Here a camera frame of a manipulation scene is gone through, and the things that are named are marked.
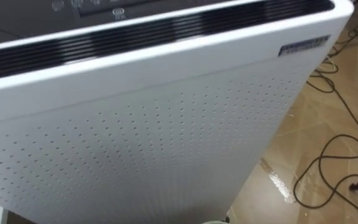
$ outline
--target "power cord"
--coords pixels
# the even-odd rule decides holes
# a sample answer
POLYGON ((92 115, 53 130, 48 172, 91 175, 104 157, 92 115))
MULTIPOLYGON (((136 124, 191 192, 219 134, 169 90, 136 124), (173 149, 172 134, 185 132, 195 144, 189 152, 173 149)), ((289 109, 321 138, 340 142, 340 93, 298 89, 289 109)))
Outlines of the power cord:
MULTIPOLYGON (((322 78, 330 87, 330 89, 328 90, 323 90, 321 88, 318 88, 317 86, 311 84, 310 82, 306 82, 309 86, 313 87, 314 89, 323 92, 323 93, 335 93, 338 98, 340 99, 340 101, 343 103, 343 105, 346 107, 346 110, 349 112, 351 118, 354 120, 354 122, 356 122, 356 125, 358 126, 358 120, 357 118, 354 116, 354 113, 352 112, 352 110, 350 109, 350 107, 348 106, 348 104, 346 103, 345 99, 342 97, 342 95, 340 94, 340 92, 338 92, 338 90, 335 88, 335 84, 334 82, 326 77, 324 74, 332 74, 332 73, 337 73, 339 71, 338 66, 336 66, 331 58, 337 56, 339 53, 341 53, 345 47, 352 41, 354 40, 356 37, 358 37, 358 26, 355 27, 354 29, 350 30, 348 32, 348 37, 349 39, 343 42, 336 42, 336 44, 342 45, 341 48, 338 50, 337 48, 333 47, 333 49, 336 51, 333 54, 329 54, 326 59, 324 59, 324 61, 322 62, 322 64, 332 64, 333 65, 333 69, 331 71, 326 71, 326 70, 315 70, 315 72, 317 73, 317 75, 311 75, 310 77, 312 78, 322 78)), ((358 206, 356 204, 354 204, 353 202, 351 202, 349 199, 347 199, 345 196, 343 196, 343 194, 339 193, 337 191, 338 187, 347 179, 351 178, 351 177, 358 177, 358 174, 350 174, 347 175, 345 177, 343 177, 335 186, 332 186, 328 183, 328 181, 326 180, 323 170, 321 168, 321 161, 323 159, 358 159, 358 155, 357 156, 325 156, 325 150, 327 149, 327 147, 336 139, 338 138, 350 138, 355 140, 358 143, 358 139, 354 136, 348 135, 348 134, 338 134, 336 136, 334 136, 333 138, 331 138, 326 145, 323 147, 323 150, 320 153, 320 156, 317 157, 316 159, 314 159, 311 164, 306 168, 306 170, 304 171, 304 173, 302 173, 298 180, 296 180, 294 187, 293 187, 293 195, 295 197, 295 200, 302 206, 306 207, 306 208, 310 208, 310 209, 317 209, 317 208, 321 208, 323 206, 325 206, 326 204, 328 204, 331 199, 334 197, 334 195, 338 195, 339 197, 341 197, 343 200, 345 200, 348 204, 350 204, 351 206, 353 206, 356 210, 358 210, 358 206), (306 205, 303 202, 300 201, 300 199, 298 198, 297 194, 296 194, 296 187, 298 186, 298 184, 300 183, 300 181, 302 180, 302 178, 308 173, 308 171, 310 170, 310 168, 315 164, 318 163, 318 171, 319 174, 321 176, 321 179, 323 180, 323 182, 326 184, 326 186, 328 188, 331 189, 331 195, 328 197, 328 199, 323 202, 320 205, 306 205)))

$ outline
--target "air outlet grille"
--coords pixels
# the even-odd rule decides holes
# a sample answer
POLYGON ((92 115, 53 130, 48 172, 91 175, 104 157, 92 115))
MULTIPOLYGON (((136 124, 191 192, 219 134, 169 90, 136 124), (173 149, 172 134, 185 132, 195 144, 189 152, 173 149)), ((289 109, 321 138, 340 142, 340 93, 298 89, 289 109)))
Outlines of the air outlet grille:
POLYGON ((0 78, 317 12, 330 0, 268 0, 0 50, 0 78))

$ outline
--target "tiled floor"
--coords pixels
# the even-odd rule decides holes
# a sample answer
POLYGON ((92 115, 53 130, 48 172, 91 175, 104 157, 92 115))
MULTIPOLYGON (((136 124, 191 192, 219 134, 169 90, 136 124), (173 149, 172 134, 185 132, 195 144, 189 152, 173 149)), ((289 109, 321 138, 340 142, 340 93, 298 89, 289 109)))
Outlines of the tiled floor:
MULTIPOLYGON (((339 72, 327 76, 335 82, 358 119, 358 40, 334 61, 339 72)), ((309 81, 329 89, 322 79, 309 81)), ((324 94, 305 85, 229 211, 232 223, 358 223, 358 211, 338 196, 323 208, 310 210, 300 206, 292 193, 297 178, 337 134, 358 138, 358 127, 335 93, 324 94)), ((337 139, 326 150, 330 156, 357 154, 358 143, 351 139, 337 139)), ((358 173, 358 159, 325 159, 322 170, 334 185, 345 175, 358 173)), ((353 182, 358 182, 358 178, 345 181, 339 191, 358 205, 358 192, 348 190, 353 182)), ((305 175, 296 192, 308 205, 323 203, 331 193, 319 176, 317 164, 305 175)))

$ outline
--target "perforated front panel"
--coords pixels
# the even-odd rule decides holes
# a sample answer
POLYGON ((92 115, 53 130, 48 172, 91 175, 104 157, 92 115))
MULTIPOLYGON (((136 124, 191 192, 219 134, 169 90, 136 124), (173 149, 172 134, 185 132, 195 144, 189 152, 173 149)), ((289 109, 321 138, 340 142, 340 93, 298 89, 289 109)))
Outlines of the perforated front panel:
POLYGON ((0 122, 0 205, 41 224, 220 219, 308 76, 295 58, 0 122))

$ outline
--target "air purifier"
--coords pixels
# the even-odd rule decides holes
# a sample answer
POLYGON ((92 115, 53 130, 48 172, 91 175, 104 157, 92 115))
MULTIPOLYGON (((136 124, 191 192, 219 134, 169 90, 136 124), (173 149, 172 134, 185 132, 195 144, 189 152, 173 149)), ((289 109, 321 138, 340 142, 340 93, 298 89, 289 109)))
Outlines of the air purifier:
POLYGON ((348 0, 0 1, 0 206, 222 220, 348 0))

